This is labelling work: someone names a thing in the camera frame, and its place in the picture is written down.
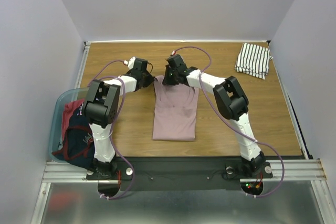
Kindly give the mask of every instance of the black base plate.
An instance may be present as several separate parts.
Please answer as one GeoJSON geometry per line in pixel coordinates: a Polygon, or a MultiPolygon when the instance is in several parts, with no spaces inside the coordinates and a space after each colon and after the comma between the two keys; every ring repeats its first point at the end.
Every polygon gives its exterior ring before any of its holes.
{"type": "MultiPolygon", "coordinates": [[[[135,183],[132,191],[157,190],[241,190],[240,179],[247,178],[239,167],[241,157],[128,157],[135,169],[135,183]],[[227,167],[233,168],[231,175],[226,173],[227,167]]],[[[119,157],[115,159],[117,170],[121,171],[121,190],[125,190],[131,179],[125,173],[128,165],[119,157]]],[[[264,168],[255,173],[252,178],[262,172],[263,178],[272,178],[265,173],[264,168]]],[[[102,177],[94,173],[87,176],[88,180],[117,179],[102,177]]]]}

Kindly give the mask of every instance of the folded shirt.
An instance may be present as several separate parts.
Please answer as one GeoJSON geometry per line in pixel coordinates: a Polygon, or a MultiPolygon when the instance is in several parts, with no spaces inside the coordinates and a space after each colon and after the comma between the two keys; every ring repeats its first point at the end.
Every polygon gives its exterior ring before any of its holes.
{"type": "Polygon", "coordinates": [[[194,141],[198,89],[182,84],[165,86],[163,78],[154,80],[153,140],[194,141]]]}
{"type": "Polygon", "coordinates": [[[249,43],[243,43],[238,55],[235,70],[265,80],[268,73],[269,49],[249,43]]]}

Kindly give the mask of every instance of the white wall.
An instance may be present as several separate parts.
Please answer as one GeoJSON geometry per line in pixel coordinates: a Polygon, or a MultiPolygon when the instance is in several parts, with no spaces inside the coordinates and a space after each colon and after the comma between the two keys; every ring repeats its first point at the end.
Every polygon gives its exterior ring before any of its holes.
{"type": "Polygon", "coordinates": [[[63,0],[86,41],[272,39],[293,0],[63,0]]]}
{"type": "Polygon", "coordinates": [[[336,1],[295,0],[270,46],[336,202],[336,1]]]}
{"type": "Polygon", "coordinates": [[[0,0],[0,223],[30,223],[56,99],[82,39],[61,0],[0,0]]]}

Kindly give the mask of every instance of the clothing in bin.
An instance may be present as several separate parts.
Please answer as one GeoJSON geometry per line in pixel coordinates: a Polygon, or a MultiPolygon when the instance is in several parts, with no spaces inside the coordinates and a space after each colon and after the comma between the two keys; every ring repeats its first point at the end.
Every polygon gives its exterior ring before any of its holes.
{"type": "Polygon", "coordinates": [[[93,170],[94,144],[89,122],[82,113],[84,99],[65,105],[62,115],[62,149],[56,158],[72,165],[93,170]]]}

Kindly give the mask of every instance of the screw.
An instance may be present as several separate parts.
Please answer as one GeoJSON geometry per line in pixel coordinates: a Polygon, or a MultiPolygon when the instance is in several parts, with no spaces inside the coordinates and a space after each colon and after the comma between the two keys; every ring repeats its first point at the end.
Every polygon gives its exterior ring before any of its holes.
{"type": "Polygon", "coordinates": [[[268,174],[272,173],[272,168],[270,166],[265,166],[265,172],[268,174]]]}
{"type": "Polygon", "coordinates": [[[132,174],[133,174],[133,170],[132,170],[132,168],[128,167],[128,168],[126,169],[126,174],[127,174],[128,176],[132,175],[132,174]]]}
{"type": "Polygon", "coordinates": [[[233,168],[231,167],[231,166],[228,166],[227,168],[226,168],[226,173],[228,174],[228,175],[231,175],[231,174],[233,174],[233,168]]]}

